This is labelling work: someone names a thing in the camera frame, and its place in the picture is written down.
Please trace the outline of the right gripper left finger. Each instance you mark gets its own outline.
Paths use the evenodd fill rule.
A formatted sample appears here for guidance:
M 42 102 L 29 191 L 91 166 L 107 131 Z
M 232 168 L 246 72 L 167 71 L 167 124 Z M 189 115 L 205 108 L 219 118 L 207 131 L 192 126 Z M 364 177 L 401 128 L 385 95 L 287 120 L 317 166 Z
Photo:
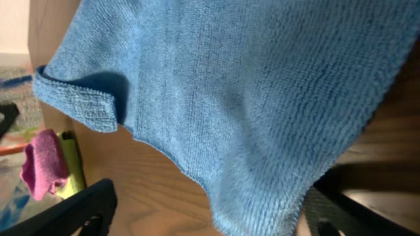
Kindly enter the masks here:
M 114 184 L 102 179 L 42 213 L 1 232 L 1 236 L 107 236 L 117 207 Z

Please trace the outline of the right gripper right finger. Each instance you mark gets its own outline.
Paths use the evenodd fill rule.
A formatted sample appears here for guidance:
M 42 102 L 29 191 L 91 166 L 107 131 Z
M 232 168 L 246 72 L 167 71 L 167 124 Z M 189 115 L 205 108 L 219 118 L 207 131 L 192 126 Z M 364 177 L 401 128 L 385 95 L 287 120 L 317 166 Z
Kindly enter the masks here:
M 309 189 L 304 199 L 304 212 L 309 230 L 315 236 L 418 236 L 324 186 L 315 185 Z

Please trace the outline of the blue microfiber cloth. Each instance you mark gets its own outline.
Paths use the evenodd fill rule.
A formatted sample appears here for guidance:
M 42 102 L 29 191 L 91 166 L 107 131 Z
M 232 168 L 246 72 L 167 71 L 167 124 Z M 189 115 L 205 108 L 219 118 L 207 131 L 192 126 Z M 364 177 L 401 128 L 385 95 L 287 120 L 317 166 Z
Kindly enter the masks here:
M 413 0 L 82 1 L 33 91 L 164 153 L 225 235 L 291 235 L 418 35 Z

